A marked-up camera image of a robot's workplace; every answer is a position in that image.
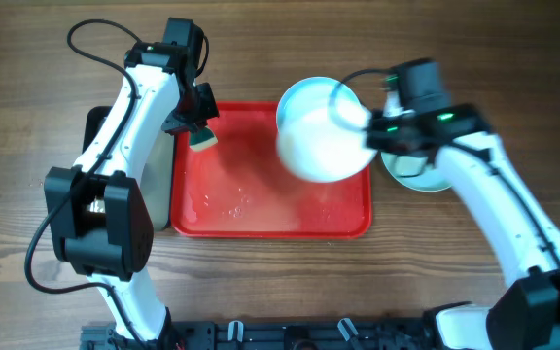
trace sponge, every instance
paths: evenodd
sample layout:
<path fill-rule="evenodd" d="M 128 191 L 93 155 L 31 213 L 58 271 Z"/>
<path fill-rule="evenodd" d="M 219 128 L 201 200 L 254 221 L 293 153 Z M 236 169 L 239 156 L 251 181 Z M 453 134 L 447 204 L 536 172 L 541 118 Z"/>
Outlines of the sponge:
<path fill-rule="evenodd" d="M 206 126 L 198 132 L 190 135 L 190 148 L 192 151 L 202 151 L 218 143 L 218 138 L 211 129 Z"/>

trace red tray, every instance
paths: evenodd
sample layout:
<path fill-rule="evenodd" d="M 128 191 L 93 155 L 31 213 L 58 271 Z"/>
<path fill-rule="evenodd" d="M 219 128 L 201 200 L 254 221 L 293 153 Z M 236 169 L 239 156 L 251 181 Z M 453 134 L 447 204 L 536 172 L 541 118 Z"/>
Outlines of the red tray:
<path fill-rule="evenodd" d="M 219 142 L 202 152 L 179 136 L 170 220 L 190 237 L 355 238 L 372 220 L 370 173 L 301 181 L 276 155 L 277 102 L 219 102 Z"/>

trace tabletop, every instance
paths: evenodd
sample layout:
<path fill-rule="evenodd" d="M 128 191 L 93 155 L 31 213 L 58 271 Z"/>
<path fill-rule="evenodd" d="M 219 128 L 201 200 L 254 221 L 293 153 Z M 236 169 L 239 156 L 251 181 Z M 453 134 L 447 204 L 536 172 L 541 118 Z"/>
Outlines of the tabletop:
<path fill-rule="evenodd" d="M 45 174 L 72 165 L 88 110 L 112 104 L 122 82 L 71 52 L 68 29 L 106 18 L 158 41 L 168 17 L 191 18 L 209 37 L 200 81 L 218 100 L 274 101 L 306 77 L 434 58 L 453 99 L 484 111 L 560 227 L 560 2 L 1 0 L 0 348 L 75 349 L 82 325 L 112 319 L 97 291 L 32 290 L 23 259 L 46 214 Z M 132 44 L 101 25 L 80 29 L 75 41 L 118 62 Z M 359 239 L 159 233 L 148 263 L 158 296 L 175 320 L 213 321 L 419 315 L 449 302 L 498 300 L 498 262 L 455 193 L 403 188 L 378 161 L 371 171 L 373 223 Z M 34 270 L 51 286 L 85 280 L 55 259 L 48 232 Z"/>

